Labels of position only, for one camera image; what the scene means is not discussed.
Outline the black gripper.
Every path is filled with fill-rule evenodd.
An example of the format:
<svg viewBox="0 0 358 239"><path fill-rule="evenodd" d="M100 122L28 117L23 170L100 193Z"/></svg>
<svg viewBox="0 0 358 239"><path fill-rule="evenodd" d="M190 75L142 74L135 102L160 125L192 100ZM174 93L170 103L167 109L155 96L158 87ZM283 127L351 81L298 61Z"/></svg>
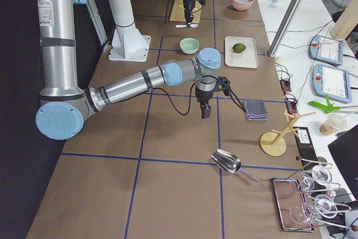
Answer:
<svg viewBox="0 0 358 239"><path fill-rule="evenodd" d="M204 75L195 83L195 96L200 103L202 119L210 118L211 106L209 100L213 97L214 92L219 91L223 91L225 96L229 96L230 81L227 77Z"/></svg>
<svg viewBox="0 0 358 239"><path fill-rule="evenodd" d="M206 5L206 0L183 0L184 15L186 19L186 27L191 27L193 21L193 9L195 8L195 3L198 1L202 7Z"/></svg>

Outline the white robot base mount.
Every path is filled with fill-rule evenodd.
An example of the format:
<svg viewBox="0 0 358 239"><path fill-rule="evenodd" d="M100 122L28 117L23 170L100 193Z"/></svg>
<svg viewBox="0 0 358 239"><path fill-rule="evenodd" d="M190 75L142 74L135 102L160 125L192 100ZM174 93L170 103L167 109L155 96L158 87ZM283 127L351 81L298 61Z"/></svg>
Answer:
<svg viewBox="0 0 358 239"><path fill-rule="evenodd" d="M131 0L109 0L115 23L110 60L145 62L151 37L136 28Z"/></svg>

